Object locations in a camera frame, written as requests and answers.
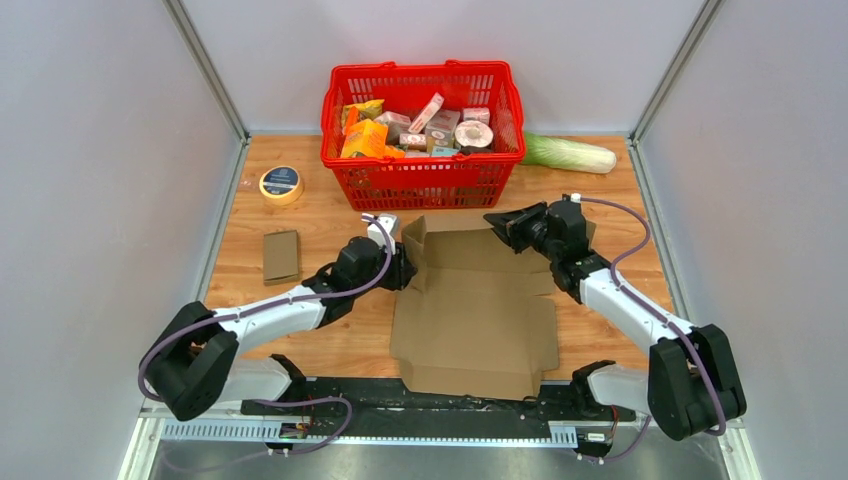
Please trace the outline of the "large cardboard sheet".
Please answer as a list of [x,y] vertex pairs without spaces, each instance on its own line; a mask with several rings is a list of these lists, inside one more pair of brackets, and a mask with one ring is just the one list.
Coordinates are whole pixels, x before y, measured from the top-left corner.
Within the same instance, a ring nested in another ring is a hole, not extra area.
[[480,216],[426,214],[401,240],[417,272],[396,296],[390,353],[415,393],[521,401],[559,367],[549,261]]

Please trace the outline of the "small brown cardboard box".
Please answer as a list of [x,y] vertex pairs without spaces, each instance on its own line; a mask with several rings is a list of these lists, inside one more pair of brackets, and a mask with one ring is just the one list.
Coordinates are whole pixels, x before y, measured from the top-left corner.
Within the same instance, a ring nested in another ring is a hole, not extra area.
[[278,285],[300,279],[300,242],[296,230],[263,236],[263,284]]

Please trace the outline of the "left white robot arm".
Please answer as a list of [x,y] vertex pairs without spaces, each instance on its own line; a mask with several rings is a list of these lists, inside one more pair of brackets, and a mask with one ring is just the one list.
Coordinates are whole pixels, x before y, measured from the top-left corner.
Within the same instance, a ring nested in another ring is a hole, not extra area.
[[326,327],[349,314],[367,292],[401,291],[417,272],[403,244],[385,247],[354,237],[335,261],[277,296],[218,310],[189,302],[140,360],[139,388],[181,421],[230,398],[268,401],[279,413],[294,414],[305,402],[303,384],[274,362],[257,392],[236,393],[238,357],[280,337]]

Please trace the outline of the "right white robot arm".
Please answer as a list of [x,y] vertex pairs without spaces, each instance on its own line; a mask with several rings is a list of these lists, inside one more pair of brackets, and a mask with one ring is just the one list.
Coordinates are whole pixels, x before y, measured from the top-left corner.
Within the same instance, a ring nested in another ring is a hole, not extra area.
[[645,372],[610,360],[574,371],[572,409],[586,419],[609,406],[640,412],[676,441],[724,434],[729,421],[747,410],[727,335],[714,324],[696,326],[678,317],[632,286],[618,270],[624,254],[609,261],[593,248],[593,228],[582,211],[587,201],[566,194],[484,217],[515,253],[532,249],[546,258],[561,291],[611,322],[648,357]]

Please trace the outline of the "small pink box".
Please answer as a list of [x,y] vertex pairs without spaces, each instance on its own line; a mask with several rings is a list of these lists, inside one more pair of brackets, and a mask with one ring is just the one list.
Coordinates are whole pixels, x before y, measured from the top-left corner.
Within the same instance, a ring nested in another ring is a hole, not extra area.
[[463,121],[477,121],[489,125],[491,112],[488,107],[467,107],[462,110]]

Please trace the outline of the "beige carton box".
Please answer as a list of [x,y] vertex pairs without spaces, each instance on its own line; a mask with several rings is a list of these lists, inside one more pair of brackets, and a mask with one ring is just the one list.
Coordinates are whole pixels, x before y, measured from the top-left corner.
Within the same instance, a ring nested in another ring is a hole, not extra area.
[[460,111],[440,109],[424,129],[427,151],[431,152],[435,147],[453,148],[455,144],[454,132],[460,119]]

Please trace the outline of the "pink white long box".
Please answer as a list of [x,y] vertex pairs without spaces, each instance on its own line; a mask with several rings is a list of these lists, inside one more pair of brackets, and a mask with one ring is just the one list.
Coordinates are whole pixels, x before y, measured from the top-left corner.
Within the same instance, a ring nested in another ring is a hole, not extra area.
[[435,93],[411,122],[407,131],[411,134],[420,134],[425,129],[427,123],[439,112],[443,104],[444,97],[440,93]]

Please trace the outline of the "orange snack box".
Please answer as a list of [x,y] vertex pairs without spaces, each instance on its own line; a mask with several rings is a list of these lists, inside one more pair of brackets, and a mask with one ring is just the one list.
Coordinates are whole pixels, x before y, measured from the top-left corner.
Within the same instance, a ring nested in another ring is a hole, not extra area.
[[384,156],[388,127],[371,119],[362,120],[347,129],[341,158],[381,158]]

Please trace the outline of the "grey white box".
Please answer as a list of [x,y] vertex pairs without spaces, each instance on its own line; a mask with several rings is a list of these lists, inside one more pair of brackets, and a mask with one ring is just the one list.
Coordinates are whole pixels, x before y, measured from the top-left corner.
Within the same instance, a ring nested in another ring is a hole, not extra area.
[[400,135],[407,133],[412,123],[408,116],[393,111],[384,111],[374,121],[387,127],[387,145],[398,145]]

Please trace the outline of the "red plastic shopping basket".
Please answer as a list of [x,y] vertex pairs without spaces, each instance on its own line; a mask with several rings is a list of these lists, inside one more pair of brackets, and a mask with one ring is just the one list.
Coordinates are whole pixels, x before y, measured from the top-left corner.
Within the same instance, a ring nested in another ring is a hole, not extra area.
[[[460,148],[455,143],[428,152],[423,130],[402,133],[398,145],[386,144],[381,158],[340,157],[346,138],[340,121],[345,105],[383,99],[383,112],[413,121],[435,93],[444,97],[441,109],[461,112],[459,123],[464,108],[488,107],[492,145]],[[337,66],[321,120],[322,162],[356,210],[492,207],[526,151],[519,91],[503,61]]]

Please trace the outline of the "green napa cabbage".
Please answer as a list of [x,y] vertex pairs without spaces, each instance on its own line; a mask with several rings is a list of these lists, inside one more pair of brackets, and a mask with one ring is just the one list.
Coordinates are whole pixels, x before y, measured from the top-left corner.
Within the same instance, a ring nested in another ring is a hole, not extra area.
[[604,147],[559,137],[524,132],[525,165],[592,174],[608,174],[617,165],[616,154]]

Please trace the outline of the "yellow tape roll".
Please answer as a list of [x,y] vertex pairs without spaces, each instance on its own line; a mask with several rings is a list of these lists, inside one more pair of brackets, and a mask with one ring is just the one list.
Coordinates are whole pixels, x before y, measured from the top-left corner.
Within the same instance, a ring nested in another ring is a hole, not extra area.
[[285,206],[298,200],[305,187],[297,169],[281,165],[269,169],[260,177],[259,189],[268,202]]

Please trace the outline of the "yellow snack bag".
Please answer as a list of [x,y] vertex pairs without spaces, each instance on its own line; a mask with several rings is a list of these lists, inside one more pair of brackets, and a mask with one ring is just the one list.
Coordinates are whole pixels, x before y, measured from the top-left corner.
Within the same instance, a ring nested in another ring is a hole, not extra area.
[[375,120],[383,113],[383,104],[383,99],[374,99],[345,105],[340,116],[341,131],[346,134],[350,127],[360,121]]

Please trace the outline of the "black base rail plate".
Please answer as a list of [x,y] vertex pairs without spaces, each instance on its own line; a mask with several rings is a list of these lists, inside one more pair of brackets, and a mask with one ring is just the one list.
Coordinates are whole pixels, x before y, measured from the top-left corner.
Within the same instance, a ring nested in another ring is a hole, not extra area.
[[584,404],[567,381],[545,381],[522,400],[414,393],[398,378],[315,377],[296,381],[277,407],[245,400],[244,415],[301,426],[309,440],[523,442],[570,446],[608,436],[638,416],[623,407]]

